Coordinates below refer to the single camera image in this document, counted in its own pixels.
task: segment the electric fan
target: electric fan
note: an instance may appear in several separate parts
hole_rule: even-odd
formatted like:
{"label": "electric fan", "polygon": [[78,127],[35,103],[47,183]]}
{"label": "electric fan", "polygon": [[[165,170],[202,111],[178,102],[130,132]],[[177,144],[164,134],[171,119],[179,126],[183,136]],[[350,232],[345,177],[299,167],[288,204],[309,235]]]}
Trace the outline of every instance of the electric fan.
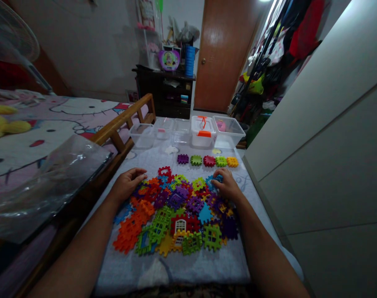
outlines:
{"label": "electric fan", "polygon": [[0,0],[0,61],[21,64],[49,94],[52,87],[32,65],[39,56],[39,43],[28,25]]}

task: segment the pink bedsheet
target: pink bedsheet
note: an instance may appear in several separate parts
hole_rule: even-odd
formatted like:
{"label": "pink bedsheet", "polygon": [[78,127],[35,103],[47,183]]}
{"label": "pink bedsheet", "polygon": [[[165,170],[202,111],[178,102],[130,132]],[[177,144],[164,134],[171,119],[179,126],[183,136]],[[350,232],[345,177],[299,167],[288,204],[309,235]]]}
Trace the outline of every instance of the pink bedsheet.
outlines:
{"label": "pink bedsheet", "polygon": [[[90,138],[130,106],[98,99],[43,96],[27,90],[0,90],[0,105],[19,110],[14,115],[5,115],[9,121],[24,120],[32,126],[28,132],[0,138],[0,194],[32,178],[47,155],[72,134]],[[147,105],[141,111],[145,117]],[[139,122],[137,114],[132,121]],[[123,142],[129,139],[126,124],[119,134]],[[116,152],[110,141],[104,147]]]}

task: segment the yellow stuffed toy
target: yellow stuffed toy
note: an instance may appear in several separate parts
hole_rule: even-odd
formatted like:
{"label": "yellow stuffed toy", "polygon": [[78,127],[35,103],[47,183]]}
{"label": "yellow stuffed toy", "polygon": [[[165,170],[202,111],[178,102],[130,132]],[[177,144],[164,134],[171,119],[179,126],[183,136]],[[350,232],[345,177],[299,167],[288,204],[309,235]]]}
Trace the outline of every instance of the yellow stuffed toy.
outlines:
{"label": "yellow stuffed toy", "polygon": [[22,133],[31,129],[31,125],[26,121],[13,121],[8,123],[1,115],[11,115],[17,112],[17,109],[9,106],[0,106],[0,137],[7,133]]}

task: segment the clear plastic container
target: clear plastic container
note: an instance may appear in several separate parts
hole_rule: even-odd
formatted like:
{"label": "clear plastic container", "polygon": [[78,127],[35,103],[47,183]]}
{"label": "clear plastic container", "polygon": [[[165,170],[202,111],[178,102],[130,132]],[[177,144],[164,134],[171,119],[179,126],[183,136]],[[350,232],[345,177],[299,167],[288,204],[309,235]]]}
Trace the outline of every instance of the clear plastic container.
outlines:
{"label": "clear plastic container", "polygon": [[148,149],[154,144],[155,134],[152,124],[134,124],[129,130],[129,133],[137,148]]}
{"label": "clear plastic container", "polygon": [[215,139],[216,130],[212,118],[191,117],[191,143],[193,146],[209,148]]}
{"label": "clear plastic container", "polygon": [[238,121],[230,117],[213,116],[217,130],[216,148],[235,148],[246,135]]}
{"label": "clear plastic container", "polygon": [[169,139],[172,135],[174,119],[157,118],[154,124],[154,131],[157,139]]}
{"label": "clear plastic container", "polygon": [[176,118],[172,134],[174,145],[187,145],[190,141],[190,120]]}

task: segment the fan grille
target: fan grille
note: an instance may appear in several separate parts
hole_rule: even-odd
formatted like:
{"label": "fan grille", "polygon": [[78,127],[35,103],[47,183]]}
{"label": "fan grille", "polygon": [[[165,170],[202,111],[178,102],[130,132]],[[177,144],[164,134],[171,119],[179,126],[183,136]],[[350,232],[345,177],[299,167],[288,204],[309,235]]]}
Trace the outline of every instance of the fan grille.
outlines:
{"label": "fan grille", "polygon": [[[22,56],[30,62],[35,61],[40,52],[38,41],[28,25],[9,6],[0,0],[0,37],[8,40]],[[0,53],[0,60],[11,61],[13,57]]]}

